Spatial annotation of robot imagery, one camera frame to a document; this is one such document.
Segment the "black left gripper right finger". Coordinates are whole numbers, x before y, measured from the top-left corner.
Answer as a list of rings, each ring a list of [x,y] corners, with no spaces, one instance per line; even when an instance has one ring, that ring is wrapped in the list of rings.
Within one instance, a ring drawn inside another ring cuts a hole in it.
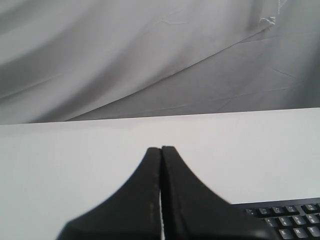
[[[161,207],[167,240],[273,240],[265,222],[211,191],[176,148],[161,149]]]

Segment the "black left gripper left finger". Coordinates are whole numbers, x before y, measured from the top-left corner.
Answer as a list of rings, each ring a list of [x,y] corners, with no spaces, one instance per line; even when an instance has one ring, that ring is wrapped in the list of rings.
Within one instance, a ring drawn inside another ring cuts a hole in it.
[[[69,221],[59,240],[160,240],[161,151],[148,148],[130,178],[112,196]]]

